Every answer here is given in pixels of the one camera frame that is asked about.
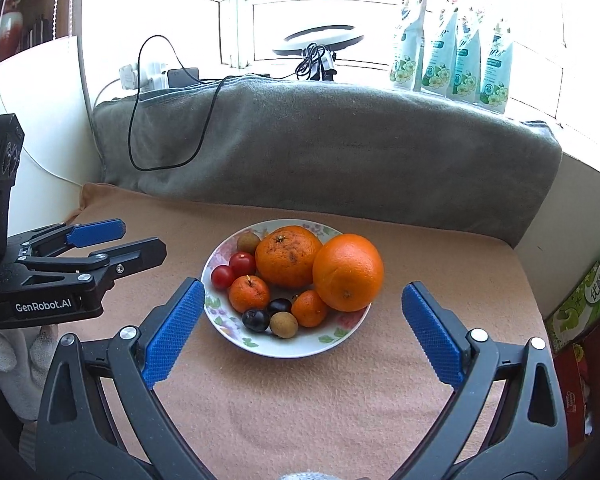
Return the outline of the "left gloved hand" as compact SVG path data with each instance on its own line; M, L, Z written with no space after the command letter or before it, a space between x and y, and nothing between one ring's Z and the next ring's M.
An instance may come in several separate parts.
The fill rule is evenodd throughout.
M38 419L57 341L56 325L0 330L0 391L23 422Z

